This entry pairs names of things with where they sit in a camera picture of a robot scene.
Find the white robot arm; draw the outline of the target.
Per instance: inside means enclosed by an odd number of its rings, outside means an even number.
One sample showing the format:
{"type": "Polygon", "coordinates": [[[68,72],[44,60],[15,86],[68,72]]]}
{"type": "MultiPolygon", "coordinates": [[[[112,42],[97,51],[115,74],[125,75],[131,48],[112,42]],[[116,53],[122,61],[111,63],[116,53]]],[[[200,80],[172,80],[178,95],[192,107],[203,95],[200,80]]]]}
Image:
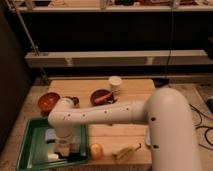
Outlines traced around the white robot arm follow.
{"type": "Polygon", "coordinates": [[[71,127],[81,124],[147,124],[152,171],[202,171],[190,105],[173,88],[159,88],[145,101],[73,108],[60,99],[48,116],[58,143],[71,143],[71,127]]]}

